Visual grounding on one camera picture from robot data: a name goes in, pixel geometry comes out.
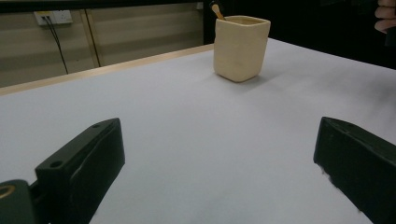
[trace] white table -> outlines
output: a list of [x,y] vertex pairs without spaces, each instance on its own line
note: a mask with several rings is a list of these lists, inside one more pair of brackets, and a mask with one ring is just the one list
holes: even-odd
[[94,224],[371,223],[313,154],[324,116],[395,144],[396,72],[270,39],[261,74],[235,84],[202,48],[3,90],[0,182],[32,183],[51,153],[117,117],[126,164]]

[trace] person's hand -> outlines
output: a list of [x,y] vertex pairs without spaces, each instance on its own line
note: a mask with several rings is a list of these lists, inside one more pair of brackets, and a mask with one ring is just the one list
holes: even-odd
[[378,4],[375,16],[382,20],[375,24],[375,29],[386,34],[388,28],[396,26],[396,0],[378,0]]

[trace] screw hole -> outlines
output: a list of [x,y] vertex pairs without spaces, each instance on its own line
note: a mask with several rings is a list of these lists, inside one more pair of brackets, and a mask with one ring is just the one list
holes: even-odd
[[55,162],[51,163],[49,167],[50,168],[56,168],[56,167],[59,167],[61,165],[62,165],[61,161],[55,161]]

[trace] wooden table edge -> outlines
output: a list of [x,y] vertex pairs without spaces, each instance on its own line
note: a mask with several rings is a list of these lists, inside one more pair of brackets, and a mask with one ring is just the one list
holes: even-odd
[[53,84],[57,84],[57,83],[61,83],[61,82],[76,80],[76,79],[80,79],[80,78],[99,76],[99,75],[116,72],[116,71],[120,71],[123,69],[131,68],[131,67],[137,67],[137,66],[146,65],[149,63],[157,63],[157,62],[175,59],[178,57],[187,56],[187,55],[191,55],[191,54],[195,54],[195,53],[201,53],[201,52],[209,51],[212,49],[213,49],[213,44],[203,45],[203,46],[199,46],[199,47],[195,47],[195,48],[191,48],[191,49],[182,49],[182,50],[178,50],[178,51],[173,51],[173,52],[168,52],[168,53],[164,53],[164,54],[150,56],[147,58],[136,59],[136,60],[125,62],[125,63],[117,63],[117,64],[112,64],[112,65],[108,65],[108,66],[104,66],[104,67],[93,68],[90,70],[76,72],[73,74],[68,74],[68,75],[64,75],[64,76],[60,76],[60,77],[51,77],[51,78],[41,79],[41,80],[37,80],[37,81],[22,83],[22,84],[18,84],[18,85],[14,85],[14,86],[3,87],[3,88],[0,88],[0,96],[19,92],[19,91],[27,91],[27,90],[31,90],[34,88],[49,86],[49,85],[53,85]]

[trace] beige cup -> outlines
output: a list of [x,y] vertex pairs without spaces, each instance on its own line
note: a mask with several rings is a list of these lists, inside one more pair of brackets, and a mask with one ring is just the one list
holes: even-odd
[[216,20],[214,69],[234,82],[257,76],[262,70],[271,22],[248,16]]

